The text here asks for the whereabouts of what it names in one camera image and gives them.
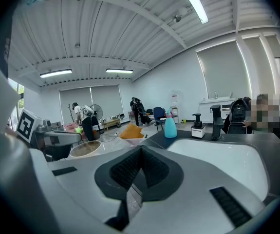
white cabinet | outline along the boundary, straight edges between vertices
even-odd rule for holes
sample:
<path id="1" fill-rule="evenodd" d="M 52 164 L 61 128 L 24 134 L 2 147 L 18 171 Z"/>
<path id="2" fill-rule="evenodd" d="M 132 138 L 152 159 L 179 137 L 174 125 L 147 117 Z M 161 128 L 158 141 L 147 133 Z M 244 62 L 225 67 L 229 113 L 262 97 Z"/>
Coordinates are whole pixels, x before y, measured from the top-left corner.
<path id="1" fill-rule="evenodd" d="M 235 101 L 235 98 L 218 98 L 218 99 L 208 99 L 199 102 L 199 113 L 202 115 L 200 116 L 200 119 L 203 123 L 211 123 L 213 121 L 213 116 L 210 111 L 210 107 L 213 105 L 221 105 L 221 117 L 223 120 L 226 119 L 226 117 L 230 113 L 230 107 L 232 102 Z"/>

cable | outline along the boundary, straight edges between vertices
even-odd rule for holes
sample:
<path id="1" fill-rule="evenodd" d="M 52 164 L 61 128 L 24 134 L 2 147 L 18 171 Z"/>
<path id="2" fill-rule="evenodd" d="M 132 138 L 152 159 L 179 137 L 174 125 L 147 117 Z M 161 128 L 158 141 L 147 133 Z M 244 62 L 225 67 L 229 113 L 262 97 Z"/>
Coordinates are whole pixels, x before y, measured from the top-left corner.
<path id="1" fill-rule="evenodd" d="M 111 142 L 111 141 L 113 141 L 114 139 L 116 139 L 117 137 L 119 137 L 119 136 L 115 136 L 112 140 L 110 140 L 110 141 L 101 141 L 101 142 L 104 142 L 104 143 L 108 143 L 108 142 Z"/>
<path id="2" fill-rule="evenodd" d="M 103 135 L 105 135 L 105 134 L 103 134 Z M 117 137 L 117 136 L 110 136 L 110 135 L 106 135 L 106 136 L 109 136 L 109 137 L 112 137 L 112 138 L 113 138 L 113 137 Z"/>

white wall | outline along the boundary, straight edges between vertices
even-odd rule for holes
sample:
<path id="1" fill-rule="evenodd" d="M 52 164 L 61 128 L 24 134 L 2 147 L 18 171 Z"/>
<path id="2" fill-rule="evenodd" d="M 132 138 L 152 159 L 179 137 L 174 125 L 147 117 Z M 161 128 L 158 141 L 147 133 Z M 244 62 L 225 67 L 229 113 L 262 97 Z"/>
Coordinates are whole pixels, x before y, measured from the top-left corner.
<path id="1" fill-rule="evenodd" d="M 24 90 L 24 108 L 51 122 L 62 122 L 58 91 L 34 92 Z"/>
<path id="2" fill-rule="evenodd" d="M 181 94 L 180 119 L 195 119 L 192 114 L 198 111 L 199 102 L 203 98 L 207 98 L 205 80 L 196 51 L 236 39 L 249 74 L 250 96 L 256 98 L 260 93 L 259 83 L 263 77 L 258 77 L 257 65 L 242 39 L 242 36 L 247 34 L 277 34 L 280 42 L 280 30 L 276 28 L 241 31 L 238 34 L 233 33 L 206 41 L 179 53 L 137 79 L 134 82 L 135 96 L 142 100 L 146 109 L 157 106 L 166 109 L 171 103 L 169 93 L 174 90 Z"/>
<path id="3" fill-rule="evenodd" d="M 129 118 L 128 111 L 133 96 L 133 86 L 129 80 L 80 80 L 69 82 L 69 84 L 52 85 L 41 89 L 36 93 L 28 88 L 24 91 L 24 108 L 32 111 L 41 118 L 49 119 L 51 122 L 60 121 L 63 123 L 60 109 L 59 91 L 87 86 L 119 85 L 122 105 L 126 118 Z"/>
<path id="4" fill-rule="evenodd" d="M 205 79 L 195 49 L 188 49 L 134 82 L 135 97 L 146 109 L 171 105 L 170 93 L 178 94 L 179 118 L 192 119 L 198 103 L 207 98 Z"/>

desk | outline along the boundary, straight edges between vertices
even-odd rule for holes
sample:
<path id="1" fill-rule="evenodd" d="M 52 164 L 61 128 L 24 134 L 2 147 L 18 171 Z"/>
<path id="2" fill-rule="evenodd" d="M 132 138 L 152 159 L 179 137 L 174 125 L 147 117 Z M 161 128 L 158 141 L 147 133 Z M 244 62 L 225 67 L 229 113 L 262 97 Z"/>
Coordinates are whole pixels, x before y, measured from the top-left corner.
<path id="1" fill-rule="evenodd" d="M 109 121 L 102 122 L 102 124 L 104 126 L 104 130 L 106 128 L 107 131 L 108 131 L 109 127 L 120 124 L 120 119 L 111 119 Z"/>

black slot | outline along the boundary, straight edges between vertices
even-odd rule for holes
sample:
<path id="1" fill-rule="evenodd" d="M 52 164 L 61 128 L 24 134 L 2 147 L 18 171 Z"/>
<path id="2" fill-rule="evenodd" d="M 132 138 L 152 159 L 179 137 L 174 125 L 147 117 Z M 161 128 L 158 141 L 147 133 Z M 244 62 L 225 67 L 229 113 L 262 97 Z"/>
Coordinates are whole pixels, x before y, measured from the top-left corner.
<path id="1" fill-rule="evenodd" d="M 236 228 L 252 218 L 224 187 L 211 189 L 210 192 Z"/>
<path id="2" fill-rule="evenodd" d="M 60 176 L 63 174 L 68 174 L 71 172 L 77 171 L 77 169 L 74 166 L 58 169 L 58 170 L 53 170 L 52 173 L 54 176 Z"/>

